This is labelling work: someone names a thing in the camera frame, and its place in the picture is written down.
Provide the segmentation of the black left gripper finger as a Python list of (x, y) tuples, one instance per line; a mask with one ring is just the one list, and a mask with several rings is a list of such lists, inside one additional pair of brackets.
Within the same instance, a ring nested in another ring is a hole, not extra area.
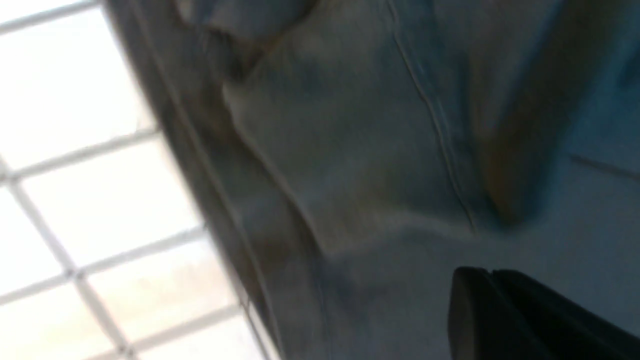
[(640, 357), (638, 337), (513, 269), (455, 269), (447, 335), (453, 360)]

